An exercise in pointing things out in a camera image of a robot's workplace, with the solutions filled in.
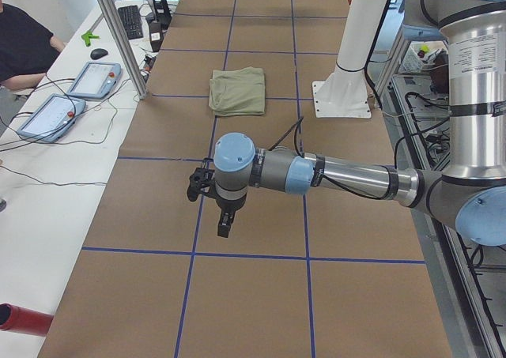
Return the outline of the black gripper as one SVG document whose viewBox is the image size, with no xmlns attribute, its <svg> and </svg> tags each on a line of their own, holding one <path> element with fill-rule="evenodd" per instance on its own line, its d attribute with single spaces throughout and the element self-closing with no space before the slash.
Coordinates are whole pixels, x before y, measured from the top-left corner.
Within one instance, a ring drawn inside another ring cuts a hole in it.
<svg viewBox="0 0 506 358">
<path fill-rule="evenodd" d="M 247 199 L 247 195 L 237 199 L 223 198 L 219 194 L 216 196 L 216 203 L 221 209 L 221 215 L 217 224 L 217 235 L 222 238 L 228 238 L 234 221 L 234 212 L 241 209 Z"/>
</svg>

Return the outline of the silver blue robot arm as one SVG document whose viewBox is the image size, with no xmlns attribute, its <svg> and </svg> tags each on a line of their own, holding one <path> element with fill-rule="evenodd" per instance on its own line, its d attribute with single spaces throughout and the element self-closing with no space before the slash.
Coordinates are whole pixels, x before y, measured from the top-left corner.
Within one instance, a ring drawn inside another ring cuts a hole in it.
<svg viewBox="0 0 506 358">
<path fill-rule="evenodd" d="M 486 246 L 505 242 L 505 0 L 406 0 L 407 24 L 435 26 L 448 41 L 450 162 L 441 172 L 368 165 L 222 136 L 210 193 L 227 237 L 249 187 L 305 194 L 337 187 L 394 200 Z"/>
</svg>

